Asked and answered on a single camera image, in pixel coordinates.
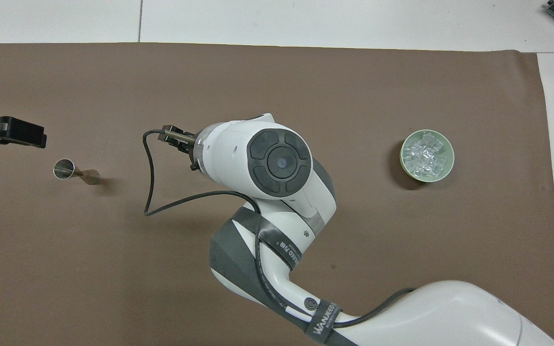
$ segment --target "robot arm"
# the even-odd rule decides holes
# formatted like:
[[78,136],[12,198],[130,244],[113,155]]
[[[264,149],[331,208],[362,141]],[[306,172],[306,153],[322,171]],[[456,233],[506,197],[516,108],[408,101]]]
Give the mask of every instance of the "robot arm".
[[362,318],[343,313],[290,281],[290,271],[336,210],[332,181],[301,136],[270,114],[210,125],[194,138],[168,136],[176,138],[166,138],[172,145],[187,144],[192,168],[252,197],[259,208],[245,204],[211,238],[215,277],[318,343],[554,346],[514,309],[460,281],[425,285]]

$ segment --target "cable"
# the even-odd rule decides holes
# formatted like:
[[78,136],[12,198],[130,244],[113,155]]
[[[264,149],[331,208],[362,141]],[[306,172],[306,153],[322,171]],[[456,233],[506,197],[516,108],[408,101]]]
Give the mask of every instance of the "cable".
[[[153,159],[152,159],[152,156],[151,156],[151,151],[149,150],[149,146],[147,144],[147,136],[149,136],[150,134],[163,134],[163,133],[164,132],[161,131],[161,130],[151,130],[151,131],[145,132],[145,134],[143,134],[143,136],[142,136],[142,144],[145,147],[145,151],[147,152],[147,158],[149,160],[149,169],[150,169],[150,175],[151,175],[151,184],[149,186],[149,195],[147,197],[147,204],[145,205],[145,211],[144,211],[144,214],[146,216],[154,215],[154,214],[159,213],[159,212],[161,212],[163,210],[166,210],[168,208],[178,206],[179,204],[183,204],[185,202],[193,201],[194,199],[199,199],[199,198],[202,198],[202,197],[209,197],[209,196],[216,196],[216,195],[233,195],[233,196],[240,197],[240,198],[244,199],[245,201],[247,201],[249,204],[251,204],[251,206],[253,207],[253,211],[255,211],[257,214],[261,214],[260,213],[260,207],[258,206],[258,203],[256,201],[254,201],[251,197],[249,197],[248,195],[244,195],[242,193],[236,192],[236,191],[226,191],[226,190],[199,193],[197,195],[193,195],[193,196],[189,196],[189,197],[186,197],[186,198],[179,199],[178,201],[174,201],[172,203],[169,203],[165,206],[162,206],[162,207],[157,208],[156,210],[153,210],[153,211],[150,212],[149,211],[149,205],[151,204],[151,199],[152,199],[152,196],[153,196],[153,190],[154,190],[154,185],[155,185],[155,172],[154,172],[154,166],[153,166]],[[270,283],[268,278],[266,278],[266,276],[264,276],[264,271],[262,270],[262,261],[260,260],[260,237],[258,236],[258,234],[255,234],[255,254],[256,254],[256,256],[255,256],[254,262],[255,262],[256,273],[258,275],[258,280],[260,281],[260,285],[261,285],[262,289],[264,290],[264,292],[266,293],[266,295],[268,295],[268,297],[272,298],[275,302],[277,302],[277,304],[279,304],[279,306],[282,309],[286,309],[288,306],[290,306],[290,307],[294,306],[294,308],[297,309],[297,306],[292,305],[281,294],[279,294],[277,292],[277,290],[273,287],[273,285]]]
[[151,130],[151,131],[145,132],[142,135],[142,144],[145,147],[145,151],[147,152],[147,158],[149,159],[149,170],[150,170],[150,173],[151,173],[151,184],[149,186],[149,195],[147,197],[147,204],[145,204],[145,211],[144,211],[145,216],[151,216],[151,215],[157,214],[157,213],[159,213],[163,210],[166,210],[168,208],[178,206],[179,204],[183,204],[185,202],[193,201],[194,199],[199,199],[199,198],[202,198],[202,197],[209,197],[209,196],[217,196],[217,195],[232,195],[232,196],[240,197],[240,198],[244,199],[245,201],[249,202],[249,204],[251,204],[251,206],[253,207],[253,211],[260,214],[260,207],[258,206],[257,202],[255,202],[251,197],[249,197],[248,195],[244,195],[240,192],[227,191],[227,190],[219,190],[219,191],[210,191],[210,192],[198,193],[197,195],[192,195],[192,196],[189,196],[189,197],[179,199],[178,201],[174,201],[172,203],[169,203],[165,206],[162,206],[162,207],[157,208],[156,210],[153,210],[153,211],[150,212],[149,211],[149,205],[151,204],[151,199],[153,197],[153,187],[155,185],[155,171],[154,171],[154,168],[153,168],[153,159],[151,157],[151,151],[149,150],[149,146],[147,144],[147,136],[149,136],[150,134],[163,134],[163,133],[164,132],[162,130]]
[[347,322],[335,322],[335,324],[332,325],[332,328],[346,328],[346,327],[351,327],[355,324],[359,324],[361,322],[365,322],[369,318],[375,317],[377,314],[381,313],[383,311],[383,309],[386,309],[387,306],[392,304],[395,300],[397,300],[402,295],[404,295],[406,293],[413,292],[414,290],[415,290],[415,288],[411,288],[411,287],[400,289],[400,290],[396,291],[396,293],[394,293],[392,296],[390,296],[386,300],[384,300],[383,303],[380,304],[377,308],[372,309],[371,311],[369,311],[365,315],[363,315],[359,318],[354,318],[354,320],[347,321]]

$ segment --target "white floor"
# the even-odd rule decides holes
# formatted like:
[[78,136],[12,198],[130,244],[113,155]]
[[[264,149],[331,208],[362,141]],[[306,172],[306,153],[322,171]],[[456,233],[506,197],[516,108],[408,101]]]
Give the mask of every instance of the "white floor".
[[0,42],[194,42],[537,52],[554,171],[545,0],[0,0]]

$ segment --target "wanjeed logo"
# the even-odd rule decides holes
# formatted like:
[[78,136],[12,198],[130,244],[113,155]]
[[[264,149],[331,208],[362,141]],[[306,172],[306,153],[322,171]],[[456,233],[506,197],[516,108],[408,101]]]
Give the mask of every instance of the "wanjeed logo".
[[290,256],[290,258],[292,258],[294,263],[299,264],[299,258],[296,256],[294,250],[292,250],[293,245],[287,245],[283,241],[279,242],[277,245],[279,245],[279,247],[281,247],[286,252],[286,254]]
[[314,327],[315,334],[321,334],[322,331],[325,329],[326,324],[329,324],[330,322],[332,322],[332,320],[335,318],[334,316],[332,316],[332,311],[334,311],[336,307],[337,305],[335,304],[329,305],[329,307],[326,309],[324,313],[324,316],[322,317],[322,320],[320,322],[317,322]]

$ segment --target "metal jigger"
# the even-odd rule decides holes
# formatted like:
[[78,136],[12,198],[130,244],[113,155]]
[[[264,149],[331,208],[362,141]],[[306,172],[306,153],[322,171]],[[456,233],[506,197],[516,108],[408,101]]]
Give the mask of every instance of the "metal jigger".
[[81,171],[78,167],[74,165],[74,162],[68,159],[61,159],[55,164],[53,168],[53,173],[57,179],[68,179],[73,177],[81,177],[83,182],[86,182],[89,185],[96,185],[100,183],[100,174],[95,169],[88,169],[86,171]]

